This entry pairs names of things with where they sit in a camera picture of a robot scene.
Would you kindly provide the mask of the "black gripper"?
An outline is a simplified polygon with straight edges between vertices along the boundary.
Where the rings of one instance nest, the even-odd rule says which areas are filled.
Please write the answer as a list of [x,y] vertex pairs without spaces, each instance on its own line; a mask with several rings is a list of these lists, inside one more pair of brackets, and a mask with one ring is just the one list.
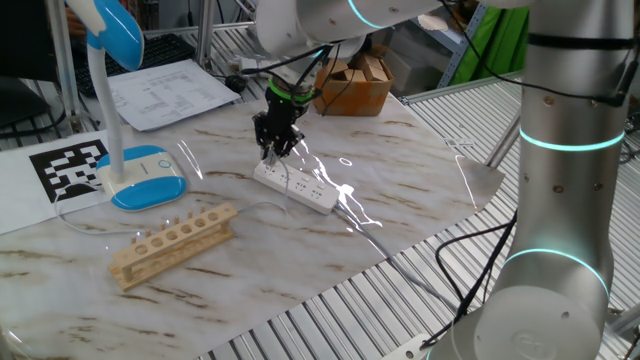
[[[304,134],[293,123],[308,111],[309,103],[293,103],[290,98],[268,89],[267,104],[267,117],[253,117],[252,120],[261,159],[266,163],[275,163],[288,157],[293,148],[304,139]],[[279,125],[290,126],[278,135]]]

